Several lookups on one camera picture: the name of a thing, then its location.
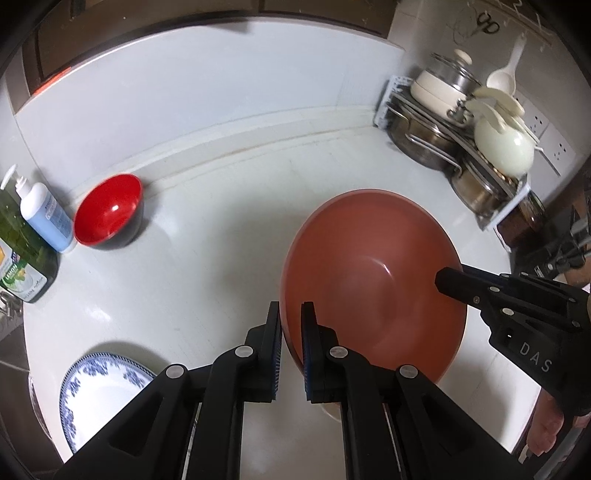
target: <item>screw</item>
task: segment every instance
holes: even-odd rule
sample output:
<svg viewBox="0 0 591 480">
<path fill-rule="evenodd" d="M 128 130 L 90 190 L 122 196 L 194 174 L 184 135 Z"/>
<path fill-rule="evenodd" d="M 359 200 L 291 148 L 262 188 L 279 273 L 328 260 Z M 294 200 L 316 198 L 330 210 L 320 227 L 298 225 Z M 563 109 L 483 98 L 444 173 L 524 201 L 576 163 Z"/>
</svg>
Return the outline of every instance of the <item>screw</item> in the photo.
<svg viewBox="0 0 591 480">
<path fill-rule="evenodd" d="M 182 377 L 183 374 L 184 374 L 184 368 L 181 367 L 180 365 L 170 365 L 170 367 L 168 367 L 166 369 L 166 376 L 169 378 Z"/>
<path fill-rule="evenodd" d="M 415 378 L 418 375 L 417 367 L 412 365 L 403 365 L 400 367 L 400 375 L 404 378 Z"/>
<path fill-rule="evenodd" d="M 349 351 L 344 346 L 334 346 L 330 349 L 330 356 L 335 358 L 345 358 Z"/>
<path fill-rule="evenodd" d="M 238 346 L 236 347 L 236 350 L 234 350 L 236 356 L 239 356 L 240 358 L 246 358 L 247 356 L 251 356 L 253 352 L 254 350 L 252 349 L 252 347 L 248 345 Z"/>
</svg>

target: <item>white ladle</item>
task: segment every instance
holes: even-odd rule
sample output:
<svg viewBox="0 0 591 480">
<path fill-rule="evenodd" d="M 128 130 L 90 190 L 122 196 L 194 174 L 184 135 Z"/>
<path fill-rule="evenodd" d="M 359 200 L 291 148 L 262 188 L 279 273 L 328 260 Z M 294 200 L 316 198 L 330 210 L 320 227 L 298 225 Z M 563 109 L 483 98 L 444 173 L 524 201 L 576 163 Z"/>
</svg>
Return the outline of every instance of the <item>white ladle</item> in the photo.
<svg viewBox="0 0 591 480">
<path fill-rule="evenodd" d="M 524 33 L 517 37 L 517 40 L 515 40 L 515 45 L 513 46 L 513 51 L 511 52 L 511 57 L 509 58 L 509 63 L 506 67 L 495 70 L 488 76 L 486 80 L 487 87 L 502 90 L 507 95 L 515 95 L 515 91 L 517 90 L 517 83 L 515 82 L 515 70 L 519 60 L 521 59 L 521 54 L 525 48 L 526 40 L 527 39 Z"/>
</svg>

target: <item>kitchen counter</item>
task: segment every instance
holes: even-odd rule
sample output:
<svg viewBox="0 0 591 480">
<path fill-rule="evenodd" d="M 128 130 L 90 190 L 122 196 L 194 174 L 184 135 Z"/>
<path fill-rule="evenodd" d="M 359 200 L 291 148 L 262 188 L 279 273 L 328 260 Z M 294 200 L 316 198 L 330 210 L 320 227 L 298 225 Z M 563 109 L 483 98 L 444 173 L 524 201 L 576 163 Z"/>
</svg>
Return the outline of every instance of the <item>kitchen counter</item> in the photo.
<svg viewBox="0 0 591 480">
<path fill-rule="evenodd" d="M 509 259 L 493 232 L 445 177 L 400 153 L 373 127 L 305 135 L 225 157 L 156 185 L 135 242 L 117 251 L 78 246 L 56 282 L 25 307 L 35 390 L 61 457 L 59 391 L 82 355 L 111 351 L 160 372 L 195 368 L 243 342 L 278 300 L 284 257 L 306 217 L 329 198 L 360 188 L 391 190 L 441 223 L 461 261 L 493 273 Z M 505 448 L 516 444 L 539 387 L 488 345 L 469 308 L 460 349 L 441 388 Z M 284 345 L 277 401 L 247 404 L 243 479 L 344 479 L 340 424 L 306 401 Z"/>
</svg>

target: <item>dish soap bottle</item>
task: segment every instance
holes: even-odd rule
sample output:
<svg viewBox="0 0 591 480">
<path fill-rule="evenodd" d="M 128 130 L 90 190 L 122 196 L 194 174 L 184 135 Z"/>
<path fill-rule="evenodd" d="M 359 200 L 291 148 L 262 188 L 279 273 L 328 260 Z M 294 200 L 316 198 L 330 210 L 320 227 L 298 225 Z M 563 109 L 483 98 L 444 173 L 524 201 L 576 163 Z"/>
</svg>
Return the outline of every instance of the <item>dish soap bottle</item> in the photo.
<svg viewBox="0 0 591 480">
<path fill-rule="evenodd" d="M 57 254 L 0 190 L 0 286 L 23 301 L 37 301 L 57 275 Z"/>
<path fill-rule="evenodd" d="M 72 251 L 78 243 L 74 238 L 74 225 L 49 189 L 39 181 L 31 187 L 29 181 L 18 174 L 17 166 L 13 165 L 4 175 L 1 190 L 6 188 L 13 176 L 21 198 L 22 217 L 58 252 L 65 254 Z"/>
</svg>

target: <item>red bowl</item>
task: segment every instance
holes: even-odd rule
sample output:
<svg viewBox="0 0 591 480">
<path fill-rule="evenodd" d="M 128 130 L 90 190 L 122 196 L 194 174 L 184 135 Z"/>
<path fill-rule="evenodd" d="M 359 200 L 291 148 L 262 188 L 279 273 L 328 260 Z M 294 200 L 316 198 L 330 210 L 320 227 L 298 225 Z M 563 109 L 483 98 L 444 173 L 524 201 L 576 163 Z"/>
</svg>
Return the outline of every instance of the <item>red bowl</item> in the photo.
<svg viewBox="0 0 591 480">
<path fill-rule="evenodd" d="M 144 188 L 131 173 L 115 175 L 86 196 L 74 217 L 74 235 L 82 244 L 100 249 L 131 242 L 144 217 Z"/>
<path fill-rule="evenodd" d="M 328 201 L 300 228 L 281 277 L 281 323 L 302 368 L 301 304 L 340 345 L 379 367 L 415 365 L 436 382 L 453 360 L 465 304 L 437 290 L 443 267 L 461 270 L 451 240 L 425 210 L 383 190 Z"/>
</svg>

